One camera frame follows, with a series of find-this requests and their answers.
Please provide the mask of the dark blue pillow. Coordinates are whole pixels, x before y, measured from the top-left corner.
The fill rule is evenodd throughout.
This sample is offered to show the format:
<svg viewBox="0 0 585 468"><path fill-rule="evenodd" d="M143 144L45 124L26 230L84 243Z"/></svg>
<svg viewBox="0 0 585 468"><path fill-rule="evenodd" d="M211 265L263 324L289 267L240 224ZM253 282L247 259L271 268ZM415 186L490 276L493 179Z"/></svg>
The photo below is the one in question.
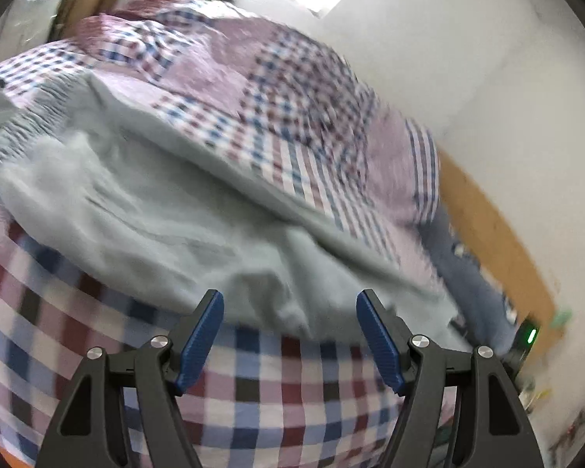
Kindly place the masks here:
<svg viewBox="0 0 585 468"><path fill-rule="evenodd" d="M515 307L486 278L477 258L450 226L446 208L438 205L433 220L418 227L423 247L456 303L472 341L505 355L518 332Z"/></svg>

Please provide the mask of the purple floral plaid bed sheet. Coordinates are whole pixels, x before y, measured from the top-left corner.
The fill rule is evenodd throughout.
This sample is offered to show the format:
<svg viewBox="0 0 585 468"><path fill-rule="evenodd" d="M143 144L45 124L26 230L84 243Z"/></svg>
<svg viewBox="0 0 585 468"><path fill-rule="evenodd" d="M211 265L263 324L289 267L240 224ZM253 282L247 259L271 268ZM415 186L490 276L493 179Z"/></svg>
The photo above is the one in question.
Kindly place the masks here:
<svg viewBox="0 0 585 468"><path fill-rule="evenodd" d="M86 351L139 347L176 320L82 273L0 207L0 447L33 464ZM373 467L402 402L362 347L223 326L178 405L207 467Z"/></svg>

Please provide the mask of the green wall sticker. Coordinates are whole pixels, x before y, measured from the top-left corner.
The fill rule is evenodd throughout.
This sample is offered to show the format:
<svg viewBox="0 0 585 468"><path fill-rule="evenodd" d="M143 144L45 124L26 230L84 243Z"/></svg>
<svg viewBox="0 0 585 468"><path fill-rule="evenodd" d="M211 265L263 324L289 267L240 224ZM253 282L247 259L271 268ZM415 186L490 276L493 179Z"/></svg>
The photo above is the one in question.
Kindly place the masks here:
<svg viewBox="0 0 585 468"><path fill-rule="evenodd" d="M570 308L555 310L553 317L551 317L550 327L554 330L563 330L572 318L573 310Z"/></svg>

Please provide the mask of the plaid patchwork quilt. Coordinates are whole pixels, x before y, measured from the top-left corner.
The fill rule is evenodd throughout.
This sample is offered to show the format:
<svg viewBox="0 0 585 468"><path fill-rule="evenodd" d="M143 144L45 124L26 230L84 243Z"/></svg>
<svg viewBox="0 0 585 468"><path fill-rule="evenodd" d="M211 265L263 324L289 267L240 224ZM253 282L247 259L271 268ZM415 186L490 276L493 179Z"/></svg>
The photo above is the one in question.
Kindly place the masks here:
<svg viewBox="0 0 585 468"><path fill-rule="evenodd" d="M0 62L26 104L52 76L89 70L222 158L323 213L428 289L440 280L415 226L433 219L431 133L294 28L218 0L132 0L81 20L70 39Z"/></svg>

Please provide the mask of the wooden headboard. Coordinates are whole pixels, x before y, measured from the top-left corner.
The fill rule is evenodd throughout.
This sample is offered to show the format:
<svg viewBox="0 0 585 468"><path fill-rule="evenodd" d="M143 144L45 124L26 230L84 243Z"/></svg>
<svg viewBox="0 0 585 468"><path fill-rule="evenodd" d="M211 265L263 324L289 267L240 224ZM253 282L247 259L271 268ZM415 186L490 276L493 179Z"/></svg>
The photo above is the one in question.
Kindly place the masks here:
<svg viewBox="0 0 585 468"><path fill-rule="evenodd" d="M438 152L438 159L441 200L453 227L502 285L518 317L530 317L539 324L539 334L526 358L526 365L534 365L564 335L563 328L551 325L557 313L554 295L522 241L474 179L445 151Z"/></svg>

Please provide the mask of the light blue denim pants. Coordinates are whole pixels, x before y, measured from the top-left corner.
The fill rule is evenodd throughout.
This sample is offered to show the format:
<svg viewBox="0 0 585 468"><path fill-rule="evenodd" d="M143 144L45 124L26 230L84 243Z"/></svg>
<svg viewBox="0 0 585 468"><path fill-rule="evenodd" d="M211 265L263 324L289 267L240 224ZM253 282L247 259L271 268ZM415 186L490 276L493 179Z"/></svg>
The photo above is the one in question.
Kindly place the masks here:
<svg viewBox="0 0 585 468"><path fill-rule="evenodd" d="M354 343L373 289L410 330L462 347L450 299L258 174L184 137L103 77L47 80L16 107L0 86L0 205L35 241L112 289L188 313Z"/></svg>

